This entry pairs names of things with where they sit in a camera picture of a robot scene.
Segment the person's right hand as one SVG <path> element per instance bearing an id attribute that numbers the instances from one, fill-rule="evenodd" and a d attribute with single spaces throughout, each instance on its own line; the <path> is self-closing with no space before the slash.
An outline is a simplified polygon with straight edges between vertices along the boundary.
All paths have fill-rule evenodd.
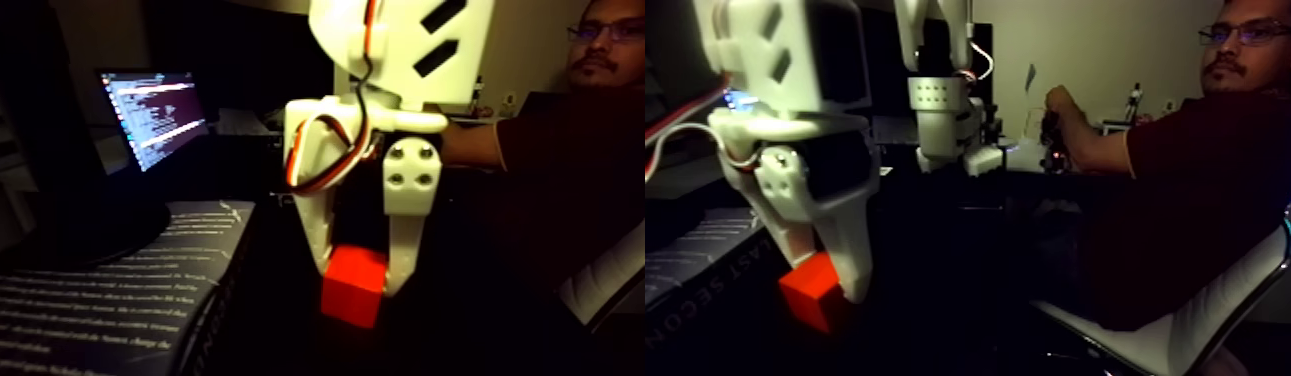
<path id="1" fill-rule="evenodd" d="M 1062 133 L 1070 133 L 1075 125 L 1084 125 L 1084 112 L 1064 85 L 1047 90 L 1046 110 L 1047 118 L 1053 118 L 1055 128 Z"/>

